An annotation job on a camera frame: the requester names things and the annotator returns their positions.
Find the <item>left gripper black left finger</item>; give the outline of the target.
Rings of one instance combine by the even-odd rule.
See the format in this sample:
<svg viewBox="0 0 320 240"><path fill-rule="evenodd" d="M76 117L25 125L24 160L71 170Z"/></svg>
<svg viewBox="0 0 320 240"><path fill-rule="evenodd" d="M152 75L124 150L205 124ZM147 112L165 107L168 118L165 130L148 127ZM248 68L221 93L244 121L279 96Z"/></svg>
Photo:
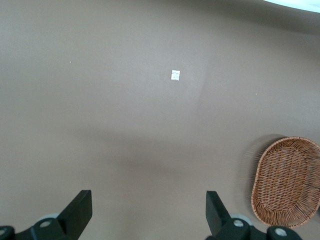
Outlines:
<svg viewBox="0 0 320 240"><path fill-rule="evenodd" d="M92 191L81 190L56 217L47 217L22 232L10 225L0 227L2 240L77 240L93 215Z"/></svg>

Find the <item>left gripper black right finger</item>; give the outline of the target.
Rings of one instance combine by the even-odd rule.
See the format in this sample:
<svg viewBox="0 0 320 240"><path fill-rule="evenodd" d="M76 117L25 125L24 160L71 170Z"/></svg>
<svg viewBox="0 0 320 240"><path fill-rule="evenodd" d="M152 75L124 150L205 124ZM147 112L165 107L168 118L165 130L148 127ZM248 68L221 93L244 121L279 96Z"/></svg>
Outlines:
<svg viewBox="0 0 320 240"><path fill-rule="evenodd" d="M231 217L216 191L206 192L205 216L211 232L208 240L300 240L292 229L270 226L262 232L244 219Z"/></svg>

